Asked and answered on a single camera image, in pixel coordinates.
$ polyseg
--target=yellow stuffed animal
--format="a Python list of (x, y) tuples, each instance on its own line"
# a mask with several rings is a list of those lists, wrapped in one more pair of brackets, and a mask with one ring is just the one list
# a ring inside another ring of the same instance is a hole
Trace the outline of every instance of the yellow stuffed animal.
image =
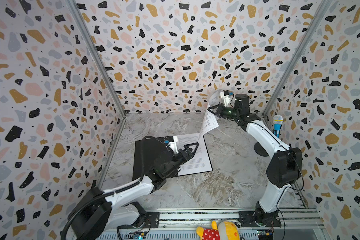
[(212, 221), (212, 229), (197, 227), (196, 233), (200, 240), (240, 240), (238, 223), (224, 221), (217, 223)]

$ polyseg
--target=marble table surface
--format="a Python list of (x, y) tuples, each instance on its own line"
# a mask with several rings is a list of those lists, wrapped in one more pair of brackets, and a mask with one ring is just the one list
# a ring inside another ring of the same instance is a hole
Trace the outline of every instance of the marble table surface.
[[(200, 131), (204, 114), (129, 113), (102, 189), (132, 180), (135, 141), (144, 136), (175, 136)], [(213, 171), (167, 179), (156, 192), (137, 201), (151, 208), (254, 208), (264, 194), (269, 157), (253, 150), (256, 140), (236, 125), (218, 119), (204, 135)], [(303, 208), (300, 197), (284, 195), (280, 208)]]

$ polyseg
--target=terrazzo pattern wall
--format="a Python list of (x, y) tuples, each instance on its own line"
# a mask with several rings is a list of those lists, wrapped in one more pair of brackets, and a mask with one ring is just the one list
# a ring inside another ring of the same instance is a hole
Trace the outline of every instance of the terrazzo pattern wall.
[(0, 1), (0, 240), (60, 239), (118, 113), (63, 1)]
[(303, 152), (304, 191), (332, 239), (360, 240), (360, 1), (333, 1), (269, 120)]
[(261, 112), (320, 0), (77, 0), (126, 112), (202, 112), (216, 89)]

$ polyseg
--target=blue microphone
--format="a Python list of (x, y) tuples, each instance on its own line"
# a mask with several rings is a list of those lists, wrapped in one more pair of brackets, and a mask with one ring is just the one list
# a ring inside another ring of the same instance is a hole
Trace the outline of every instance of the blue microphone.
[(275, 134), (276, 137), (279, 137), (280, 128), (281, 128), (282, 123), (283, 123), (283, 116), (276, 115), (273, 117), (273, 124), (274, 124), (273, 134)]

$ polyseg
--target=paper sheet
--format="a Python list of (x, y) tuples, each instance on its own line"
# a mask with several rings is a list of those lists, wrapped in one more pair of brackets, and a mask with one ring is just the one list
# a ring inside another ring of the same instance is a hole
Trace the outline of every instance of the paper sheet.
[(181, 166), (181, 170), (178, 173), (179, 176), (212, 171), (212, 165), (206, 150), (204, 138), (202, 137), (198, 140), (199, 135), (200, 133), (191, 133), (177, 136), (178, 146), (182, 149), (185, 144), (199, 143), (195, 156)]
[[(211, 97), (208, 100), (207, 109), (211, 106), (215, 106), (219, 104), (219, 93), (220, 92), (217, 91), (216, 93), (211, 95)], [(205, 110), (204, 120), (198, 138), (199, 140), (202, 139), (202, 136), (204, 134), (219, 126), (219, 124), (216, 121), (215, 115), (213, 115), (207, 109)]]

